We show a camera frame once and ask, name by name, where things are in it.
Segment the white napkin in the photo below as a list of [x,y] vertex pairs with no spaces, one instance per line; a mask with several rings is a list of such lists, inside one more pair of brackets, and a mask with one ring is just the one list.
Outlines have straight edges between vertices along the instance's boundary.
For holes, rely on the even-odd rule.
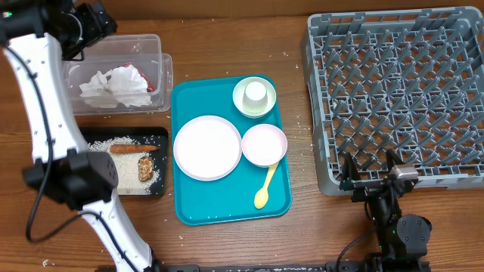
[[143,107],[151,105],[147,83],[135,67],[127,63],[106,73],[97,71],[90,81],[80,86],[80,97],[94,108]]

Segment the small pink plate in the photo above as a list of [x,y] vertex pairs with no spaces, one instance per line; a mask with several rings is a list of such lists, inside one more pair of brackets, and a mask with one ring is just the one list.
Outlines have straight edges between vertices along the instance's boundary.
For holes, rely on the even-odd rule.
[[287,146],[285,133],[270,124],[255,125],[242,138],[243,155],[259,167],[269,167],[282,160]]

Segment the pile of white rice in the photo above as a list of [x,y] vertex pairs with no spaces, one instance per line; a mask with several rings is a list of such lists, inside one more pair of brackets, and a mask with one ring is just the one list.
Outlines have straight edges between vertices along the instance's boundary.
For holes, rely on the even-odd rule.
[[[109,148],[114,144],[141,144],[141,142],[129,136],[114,137],[104,141],[92,141],[88,143],[88,148],[90,151],[107,152],[111,155],[119,178],[117,187],[119,195],[149,195],[151,186],[160,179],[160,170],[155,166],[152,152],[113,154]],[[143,156],[149,156],[154,161],[154,175],[147,182],[140,182],[138,179],[138,161]]]

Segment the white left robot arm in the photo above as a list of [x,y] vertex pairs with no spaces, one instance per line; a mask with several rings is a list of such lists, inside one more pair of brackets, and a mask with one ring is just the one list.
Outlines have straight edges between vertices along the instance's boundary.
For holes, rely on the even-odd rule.
[[17,78],[32,135],[33,166],[22,172],[38,197],[64,204],[95,231],[117,271],[159,271],[117,192],[109,153],[92,152],[76,123],[63,80],[64,61],[113,35],[117,25],[100,2],[3,1],[1,46]]

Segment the red snack wrapper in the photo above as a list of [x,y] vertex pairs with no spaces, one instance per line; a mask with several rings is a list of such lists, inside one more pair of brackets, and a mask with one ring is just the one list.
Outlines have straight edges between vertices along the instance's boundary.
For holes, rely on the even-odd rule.
[[143,78],[146,81],[146,83],[147,83],[147,92],[148,93],[155,92],[155,89],[154,89],[151,81],[149,80],[149,78],[146,77],[146,75],[143,74],[143,72],[139,68],[137,68],[136,66],[135,66],[135,69],[138,71],[138,73],[140,74],[141,78]]

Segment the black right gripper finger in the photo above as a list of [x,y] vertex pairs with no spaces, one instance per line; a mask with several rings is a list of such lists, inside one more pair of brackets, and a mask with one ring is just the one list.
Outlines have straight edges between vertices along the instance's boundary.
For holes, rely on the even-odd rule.
[[344,154],[343,181],[360,181],[361,176],[350,153]]
[[405,163],[397,156],[394,150],[388,149],[386,151],[386,164],[387,168],[393,168],[395,165],[404,165]]

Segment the yellow plastic spoon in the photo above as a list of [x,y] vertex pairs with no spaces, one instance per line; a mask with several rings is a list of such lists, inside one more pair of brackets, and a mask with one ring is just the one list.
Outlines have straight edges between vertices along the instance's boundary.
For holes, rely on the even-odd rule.
[[257,209],[262,209],[265,207],[266,203],[268,202],[269,194],[268,194],[268,187],[269,184],[271,183],[271,180],[275,174],[275,171],[277,170],[278,163],[275,163],[274,165],[271,165],[268,168],[267,175],[265,177],[264,184],[262,187],[257,191],[255,197],[254,197],[254,206]]

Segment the brown carrot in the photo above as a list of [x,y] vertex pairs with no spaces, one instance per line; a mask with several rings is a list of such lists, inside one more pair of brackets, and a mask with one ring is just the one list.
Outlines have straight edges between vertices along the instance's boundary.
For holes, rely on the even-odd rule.
[[109,151],[113,154],[144,153],[158,150],[158,146],[146,144],[114,144]]

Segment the large pink plate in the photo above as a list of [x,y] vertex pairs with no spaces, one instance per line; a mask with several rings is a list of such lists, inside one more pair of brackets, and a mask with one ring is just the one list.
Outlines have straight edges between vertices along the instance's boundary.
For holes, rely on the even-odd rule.
[[199,116],[178,131],[173,156],[188,177],[216,181],[229,175],[240,162],[241,136],[227,119]]

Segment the cream cup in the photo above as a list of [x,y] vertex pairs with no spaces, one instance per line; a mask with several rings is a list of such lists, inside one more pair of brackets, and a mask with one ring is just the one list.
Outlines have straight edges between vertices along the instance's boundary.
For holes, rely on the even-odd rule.
[[263,111],[267,101],[267,89],[261,82],[250,82],[244,89],[243,105],[248,112]]

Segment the cream bowl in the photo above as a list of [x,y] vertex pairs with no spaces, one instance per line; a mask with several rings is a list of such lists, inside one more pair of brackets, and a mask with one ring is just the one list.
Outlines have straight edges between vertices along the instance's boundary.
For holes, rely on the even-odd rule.
[[271,111],[275,106],[277,94],[270,81],[259,76],[251,76],[235,85],[232,98],[240,113],[248,118],[257,119]]

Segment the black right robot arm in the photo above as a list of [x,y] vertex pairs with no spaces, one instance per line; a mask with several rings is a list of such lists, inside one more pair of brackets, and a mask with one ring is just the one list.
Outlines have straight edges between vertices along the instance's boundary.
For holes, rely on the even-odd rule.
[[[407,271],[430,272],[427,243],[433,229],[428,219],[419,215],[403,215],[398,198],[410,193],[418,181],[417,169],[405,164],[393,150],[386,151],[389,174],[376,181],[361,180],[350,153],[344,155],[343,179],[340,189],[351,191],[353,202],[365,204],[365,214],[374,229],[348,244],[333,264],[335,271]],[[368,253],[361,262],[344,261],[343,256],[354,245],[375,235],[379,252]]]

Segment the granola bar piece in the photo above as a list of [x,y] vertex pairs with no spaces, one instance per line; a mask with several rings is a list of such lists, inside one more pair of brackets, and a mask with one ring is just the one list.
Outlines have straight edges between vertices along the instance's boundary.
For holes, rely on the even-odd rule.
[[154,175],[154,161],[149,156],[143,156],[138,161],[138,179],[140,182],[149,181]]

